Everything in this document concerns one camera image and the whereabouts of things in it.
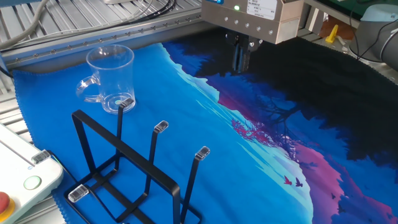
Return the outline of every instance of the black metal rack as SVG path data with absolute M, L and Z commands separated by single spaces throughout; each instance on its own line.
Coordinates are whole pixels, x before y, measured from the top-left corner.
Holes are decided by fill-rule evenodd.
M 64 197 L 68 204 L 74 209 L 74 211 L 79 214 L 79 216 L 87 223 L 91 223 L 87 220 L 86 216 L 79 211 L 79 209 L 75 206 L 75 203 L 84 197 L 86 194 L 92 194 L 97 201 L 101 204 L 101 206 L 106 210 L 112 219 L 121 223 L 125 220 L 130 214 L 136 216 L 142 223 L 151 224 L 154 223 L 144 212 L 139 209 L 139 205 L 149 196 L 150 183 L 153 180 L 159 186 L 161 186 L 167 193 L 172 196 L 172 213 L 173 213 L 173 224 L 181 224 L 184 223 L 185 217 L 187 216 L 187 211 L 192 212 L 201 223 L 202 215 L 198 212 L 198 210 L 194 209 L 189 205 L 190 197 L 193 190 L 193 184 L 195 182 L 196 173 L 198 170 L 199 162 L 202 161 L 209 153 L 210 150 L 207 147 L 203 147 L 195 154 L 193 159 L 191 173 L 188 180 L 187 191 L 185 194 L 185 199 L 180 196 L 180 187 L 178 184 L 170 178 L 167 174 L 163 173 L 160 169 L 158 169 L 154 165 L 155 158 L 155 149 L 157 136 L 159 133 L 164 131 L 168 127 L 168 122 L 162 121 L 160 122 L 154 129 L 152 133 L 152 141 L 150 145 L 150 153 L 149 159 L 144 158 L 134 149 L 129 147 L 127 144 L 122 142 L 121 133 L 122 133 L 122 122 L 123 122 L 123 109 L 132 103 L 132 99 L 127 99 L 123 101 L 119 106 L 118 111 L 118 129 L 117 136 L 110 133 L 107 129 L 105 129 L 102 125 L 97 123 L 87 114 L 78 110 L 72 113 L 73 123 L 75 124 L 75 128 L 80 140 L 81 147 L 83 149 L 83 153 L 85 155 L 85 159 L 90 170 L 90 173 L 86 175 L 81 180 L 77 180 L 76 184 L 71 186 L 65 193 Z M 116 153 L 114 156 L 109 158 L 106 162 L 102 163 L 100 166 L 96 167 L 93 159 L 93 155 L 91 153 L 90 146 L 88 144 L 87 136 L 83 127 L 83 123 L 86 124 L 93 131 L 98 133 L 102 138 L 107 140 L 107 142 L 111 143 L 116 148 Z M 110 182 L 109 179 L 118 173 L 119 170 L 119 161 L 120 158 L 124 157 L 129 162 L 134 164 L 139 170 L 146 174 L 146 184 L 144 193 L 138 197 L 134 202 L 131 202 L 127 199 L 120 191 L 118 191 Z M 107 173 L 105 176 L 101 174 L 101 171 L 110 166 L 113 162 L 115 162 L 114 169 Z M 95 179 L 96 183 L 91 187 L 86 183 Z M 103 201 L 97 196 L 95 193 L 96 189 L 103 187 L 106 189 L 116 200 L 118 200 L 126 209 L 120 216 L 115 218 L 113 214 L 109 211 Z M 182 211 L 180 213 L 180 204 L 183 205 Z

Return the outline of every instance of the green button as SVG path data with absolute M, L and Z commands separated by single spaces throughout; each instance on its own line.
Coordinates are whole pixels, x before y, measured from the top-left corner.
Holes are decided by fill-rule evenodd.
M 42 183 L 42 179 L 40 177 L 32 176 L 25 180 L 24 187 L 27 190 L 34 190 L 37 187 L 39 187 L 41 183 Z

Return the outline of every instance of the bird print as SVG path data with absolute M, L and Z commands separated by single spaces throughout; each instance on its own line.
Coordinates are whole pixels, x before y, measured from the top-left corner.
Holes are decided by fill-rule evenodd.
M 340 214 L 341 212 L 346 212 L 346 210 L 345 209 L 343 209 L 342 207 L 341 207 L 341 205 L 339 204 L 338 205 L 338 208 L 337 208 L 337 210 L 338 210 L 338 213 Z
M 285 176 L 285 182 L 284 182 L 284 184 L 292 185 L 293 183 Z
M 297 177 L 296 177 L 296 187 L 303 187 L 303 184 L 300 183 L 300 181 Z

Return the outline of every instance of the blue printed mat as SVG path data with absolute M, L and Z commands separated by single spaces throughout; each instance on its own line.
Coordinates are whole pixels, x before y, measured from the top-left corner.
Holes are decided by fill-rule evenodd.
M 168 121 L 155 165 L 182 195 L 195 153 L 211 149 L 191 199 L 204 223 L 397 224 L 395 84 L 302 39 L 262 44 L 242 74 L 231 71 L 232 52 L 223 30 L 135 50 L 137 105 L 124 115 L 122 140 L 148 158 L 154 126 Z M 76 97 L 76 84 L 90 75 L 85 63 L 48 74 L 14 72 L 33 142 L 56 153 L 77 179 L 88 168 L 71 114 L 82 110 L 116 134 L 116 115 Z M 96 164 L 114 154 L 86 132 Z M 111 179 L 132 201 L 144 182 L 125 160 Z M 53 197 L 68 224 L 84 223 L 63 199 L 72 184 L 65 175 Z M 171 223 L 171 196 L 152 186 L 140 209 L 156 223 Z M 115 217 L 124 211 L 107 191 L 97 193 Z M 91 195 L 76 205 L 93 223 L 114 223 Z M 197 221 L 188 216 L 187 223 Z M 139 221 L 131 215 L 125 223 Z

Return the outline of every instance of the yellow object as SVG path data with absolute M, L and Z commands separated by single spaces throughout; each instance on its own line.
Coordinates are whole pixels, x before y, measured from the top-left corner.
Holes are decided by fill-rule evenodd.
M 330 35 L 325 39 L 326 42 L 332 44 L 335 41 L 337 29 L 338 29 L 338 25 L 335 25 L 333 30 L 330 32 Z
M 8 205 L 7 209 L 2 214 L 0 214 L 0 222 L 6 221 L 6 219 L 12 215 L 14 209 L 15 202 L 12 198 L 10 198 L 10 204 Z

